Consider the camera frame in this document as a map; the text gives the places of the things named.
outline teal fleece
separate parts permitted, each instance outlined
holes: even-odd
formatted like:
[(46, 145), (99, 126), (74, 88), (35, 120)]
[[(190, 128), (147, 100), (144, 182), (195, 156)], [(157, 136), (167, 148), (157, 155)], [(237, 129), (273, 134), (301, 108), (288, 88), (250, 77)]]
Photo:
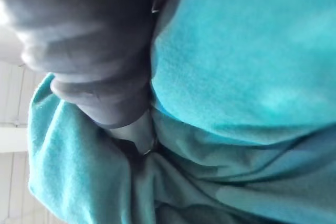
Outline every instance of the teal fleece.
[(50, 90), (31, 192), (75, 224), (336, 223), (336, 0), (169, 0), (153, 46), (160, 148), (130, 159)]

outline white ceiling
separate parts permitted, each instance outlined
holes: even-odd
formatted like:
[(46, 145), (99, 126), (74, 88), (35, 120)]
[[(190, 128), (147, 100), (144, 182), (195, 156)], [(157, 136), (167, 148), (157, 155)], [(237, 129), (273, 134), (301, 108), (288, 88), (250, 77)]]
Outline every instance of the white ceiling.
[(18, 128), (27, 126), (30, 99), (44, 77), (26, 68), (21, 50), (16, 36), (0, 27), (0, 153), (26, 150), (25, 131)]
[(26, 152), (0, 154), (0, 223), (63, 224), (28, 190)]

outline teal fabric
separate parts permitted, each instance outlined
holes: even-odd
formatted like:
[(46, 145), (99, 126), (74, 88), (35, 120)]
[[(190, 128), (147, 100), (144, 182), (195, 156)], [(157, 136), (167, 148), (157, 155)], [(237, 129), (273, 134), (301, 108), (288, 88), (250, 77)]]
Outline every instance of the teal fabric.
[(336, 0), (169, 0), (153, 46), (160, 148), (133, 159), (50, 90), (31, 192), (80, 224), (336, 223)]
[(170, 0), (153, 58), (156, 107), (231, 143), (336, 120), (336, 0)]

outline teal shirt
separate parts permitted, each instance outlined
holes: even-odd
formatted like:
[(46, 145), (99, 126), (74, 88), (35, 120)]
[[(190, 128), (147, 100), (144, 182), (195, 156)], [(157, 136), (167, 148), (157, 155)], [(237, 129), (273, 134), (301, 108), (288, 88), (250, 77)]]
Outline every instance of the teal shirt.
[(336, 0), (169, 0), (153, 45), (161, 148), (131, 160), (48, 76), (31, 192), (80, 224), (336, 223)]

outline wrinkled fabric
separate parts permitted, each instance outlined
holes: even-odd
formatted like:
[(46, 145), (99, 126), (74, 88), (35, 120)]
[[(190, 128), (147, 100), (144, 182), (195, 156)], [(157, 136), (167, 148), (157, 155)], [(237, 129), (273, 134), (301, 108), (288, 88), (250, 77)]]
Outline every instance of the wrinkled fabric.
[(52, 94), (52, 78), (32, 101), (29, 187), (68, 223), (335, 223), (335, 126), (267, 147), (226, 145), (154, 110), (162, 147), (133, 161)]
[(31, 192), (68, 223), (336, 223), (336, 0), (169, 0), (156, 152), (130, 158), (48, 76)]

